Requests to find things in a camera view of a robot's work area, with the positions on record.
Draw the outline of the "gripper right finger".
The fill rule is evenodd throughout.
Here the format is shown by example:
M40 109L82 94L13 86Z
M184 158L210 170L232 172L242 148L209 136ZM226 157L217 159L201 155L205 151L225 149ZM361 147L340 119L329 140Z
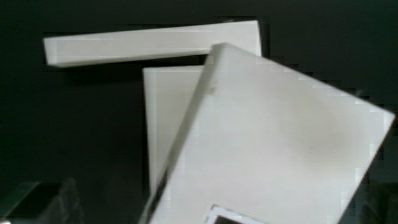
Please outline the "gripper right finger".
M398 224L398 182L383 182L370 176L360 185L358 224Z

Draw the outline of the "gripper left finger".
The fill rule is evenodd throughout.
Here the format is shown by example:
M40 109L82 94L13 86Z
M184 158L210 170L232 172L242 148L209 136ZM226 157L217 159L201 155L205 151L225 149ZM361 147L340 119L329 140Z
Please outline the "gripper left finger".
M86 224L73 178L17 186L0 199L0 224Z

